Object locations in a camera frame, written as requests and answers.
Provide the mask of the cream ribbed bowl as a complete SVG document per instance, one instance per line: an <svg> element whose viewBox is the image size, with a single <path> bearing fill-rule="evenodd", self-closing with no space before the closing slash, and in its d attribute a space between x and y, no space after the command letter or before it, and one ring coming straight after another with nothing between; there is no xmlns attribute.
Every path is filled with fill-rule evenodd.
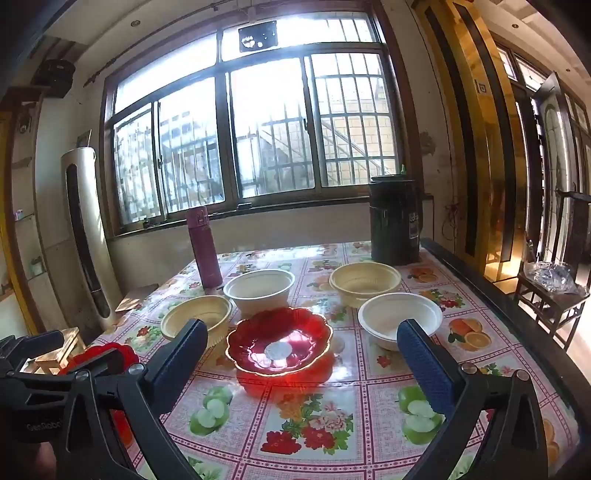
<svg viewBox="0 0 591 480"><path fill-rule="evenodd" d="M342 265L329 277L329 285L338 292L342 304L355 309L376 296L397 291L401 283L397 269L377 262Z"/></svg>
<svg viewBox="0 0 591 480"><path fill-rule="evenodd" d="M173 340L189 320L204 322L207 329L207 347L213 347L228 334L232 305L222 296L196 297L173 307L160 322L160 331L167 340Z"/></svg>

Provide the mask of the wooden wall shelf unit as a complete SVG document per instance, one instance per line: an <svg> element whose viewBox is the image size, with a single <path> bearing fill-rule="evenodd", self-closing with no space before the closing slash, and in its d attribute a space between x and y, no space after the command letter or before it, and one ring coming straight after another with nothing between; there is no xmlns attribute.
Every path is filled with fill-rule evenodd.
<svg viewBox="0 0 591 480"><path fill-rule="evenodd" d="M28 333L46 331L31 281L46 267L38 233L35 157L45 92L10 87L1 99L1 242L12 293Z"/></svg>

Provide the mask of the red scalloped glass plate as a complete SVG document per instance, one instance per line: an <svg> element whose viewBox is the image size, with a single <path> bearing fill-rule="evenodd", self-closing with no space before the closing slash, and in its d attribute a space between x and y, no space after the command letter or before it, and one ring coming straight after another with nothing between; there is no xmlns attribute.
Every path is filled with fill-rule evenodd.
<svg viewBox="0 0 591 480"><path fill-rule="evenodd" d="M332 326L305 308L266 310L240 321L226 337L225 357L235 369L260 378L297 375L331 350Z"/></svg>

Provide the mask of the black cylindrical container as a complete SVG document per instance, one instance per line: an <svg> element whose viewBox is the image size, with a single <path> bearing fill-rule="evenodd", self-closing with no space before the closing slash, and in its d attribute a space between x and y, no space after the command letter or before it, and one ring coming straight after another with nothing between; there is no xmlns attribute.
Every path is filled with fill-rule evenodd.
<svg viewBox="0 0 591 480"><path fill-rule="evenodd" d="M404 174L370 181L372 259L389 266L419 261L422 205L417 184Z"/></svg>

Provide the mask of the clear plastic bag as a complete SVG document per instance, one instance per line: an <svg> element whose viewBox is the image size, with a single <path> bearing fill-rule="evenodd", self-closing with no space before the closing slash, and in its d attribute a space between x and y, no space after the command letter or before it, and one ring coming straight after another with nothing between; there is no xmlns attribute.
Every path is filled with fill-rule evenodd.
<svg viewBox="0 0 591 480"><path fill-rule="evenodd" d="M572 268L563 262L527 262L523 271L528 280L549 293L576 294L580 291Z"/></svg>

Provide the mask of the magenta thermos bottle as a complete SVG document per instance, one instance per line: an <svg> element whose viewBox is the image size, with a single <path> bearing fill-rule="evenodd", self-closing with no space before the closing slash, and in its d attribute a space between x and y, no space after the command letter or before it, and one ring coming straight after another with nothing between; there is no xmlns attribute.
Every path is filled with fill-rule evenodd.
<svg viewBox="0 0 591 480"><path fill-rule="evenodd" d="M186 216L188 234L201 284L204 289L216 289L223 280L205 206L191 208Z"/></svg>

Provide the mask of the white tower air conditioner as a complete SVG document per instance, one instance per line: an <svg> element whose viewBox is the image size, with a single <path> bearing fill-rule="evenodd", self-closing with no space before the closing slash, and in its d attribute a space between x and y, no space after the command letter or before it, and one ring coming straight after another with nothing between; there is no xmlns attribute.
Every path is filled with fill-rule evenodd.
<svg viewBox="0 0 591 480"><path fill-rule="evenodd" d="M75 245L82 285L93 315L105 331L117 321L122 300L102 222L96 178L96 154L77 147L61 157L65 209Z"/></svg>

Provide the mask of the dark wooden chair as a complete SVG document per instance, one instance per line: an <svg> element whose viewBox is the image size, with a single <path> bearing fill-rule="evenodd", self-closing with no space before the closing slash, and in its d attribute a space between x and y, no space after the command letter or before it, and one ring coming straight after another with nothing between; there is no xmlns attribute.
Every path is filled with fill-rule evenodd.
<svg viewBox="0 0 591 480"><path fill-rule="evenodd" d="M536 323L568 350L583 310L590 303L590 279L578 278L579 272L590 271L590 196L575 191L557 191L558 211L551 231L554 234L549 249L532 262L563 262L574 272L580 291L576 294L553 294L525 277L522 264L514 293L516 304L526 306Z"/></svg>

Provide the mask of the floral fruit tablecloth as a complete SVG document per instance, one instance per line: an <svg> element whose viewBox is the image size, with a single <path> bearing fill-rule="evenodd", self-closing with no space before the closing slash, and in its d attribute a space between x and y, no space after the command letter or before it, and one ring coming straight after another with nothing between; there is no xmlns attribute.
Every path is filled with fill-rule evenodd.
<svg viewBox="0 0 591 480"><path fill-rule="evenodd" d="M415 380L400 354L380 347L329 286L339 266L370 257L366 242L221 255L226 280L265 268L294 274L290 304L334 331L328 357L304 379L250 379L218 344L201 357L165 428L204 479L401 479L431 433L413 430ZM529 374L555 479L590 469L590 388L567 355L454 254L426 242L402 288L443 312L435 341L492 376Z"/></svg>

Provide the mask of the white paper bowl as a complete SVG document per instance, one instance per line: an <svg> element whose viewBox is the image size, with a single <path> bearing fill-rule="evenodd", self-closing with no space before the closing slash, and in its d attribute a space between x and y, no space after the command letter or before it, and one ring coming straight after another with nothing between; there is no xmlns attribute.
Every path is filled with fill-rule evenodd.
<svg viewBox="0 0 591 480"><path fill-rule="evenodd" d="M281 269L262 269L245 273L227 282L223 293L242 314L250 318L259 312L287 307L296 277Z"/></svg>
<svg viewBox="0 0 591 480"><path fill-rule="evenodd" d="M381 348L398 351L397 332L403 321L416 320L428 335L433 335L443 322L443 312L422 295L395 292L367 300L360 307L358 319Z"/></svg>

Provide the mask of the small wooden stool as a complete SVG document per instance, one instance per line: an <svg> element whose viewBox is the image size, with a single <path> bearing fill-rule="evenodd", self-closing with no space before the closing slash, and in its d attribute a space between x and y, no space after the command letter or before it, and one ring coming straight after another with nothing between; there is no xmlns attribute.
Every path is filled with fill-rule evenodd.
<svg viewBox="0 0 591 480"><path fill-rule="evenodd" d="M24 373L55 375L65 368L69 361L86 349L80 336L78 327L61 331L64 337L63 345L49 353L27 361L21 369Z"/></svg>

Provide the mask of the barred window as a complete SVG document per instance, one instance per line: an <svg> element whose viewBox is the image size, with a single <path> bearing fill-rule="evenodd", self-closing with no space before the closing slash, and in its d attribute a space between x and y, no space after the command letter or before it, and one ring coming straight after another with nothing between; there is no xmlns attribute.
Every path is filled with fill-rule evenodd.
<svg viewBox="0 0 591 480"><path fill-rule="evenodd" d="M396 76L369 10L242 22L105 85L112 229L366 196L404 171Z"/></svg>

